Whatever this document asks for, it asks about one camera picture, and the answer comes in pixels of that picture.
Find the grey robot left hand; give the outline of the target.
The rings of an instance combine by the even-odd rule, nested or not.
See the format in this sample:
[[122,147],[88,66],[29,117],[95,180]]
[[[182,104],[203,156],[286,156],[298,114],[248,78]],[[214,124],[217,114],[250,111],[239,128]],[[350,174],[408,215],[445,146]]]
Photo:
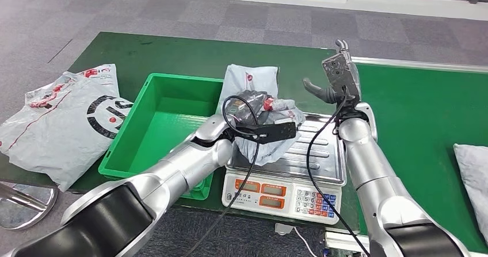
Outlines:
[[304,113],[292,99],[279,99],[265,91],[245,90],[231,97],[223,105],[223,113],[241,124],[281,124],[294,122],[297,126],[305,122]]

